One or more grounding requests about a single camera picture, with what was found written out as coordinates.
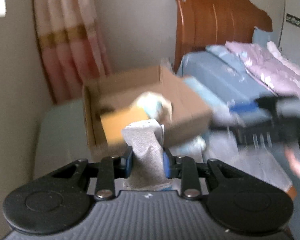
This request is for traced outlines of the person right hand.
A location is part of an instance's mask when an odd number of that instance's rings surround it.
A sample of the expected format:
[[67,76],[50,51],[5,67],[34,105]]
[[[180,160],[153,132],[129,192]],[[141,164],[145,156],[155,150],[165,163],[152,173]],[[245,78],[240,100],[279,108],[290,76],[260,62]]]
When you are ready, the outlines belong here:
[[296,158],[293,150],[284,146],[284,154],[294,175],[300,179],[300,161]]

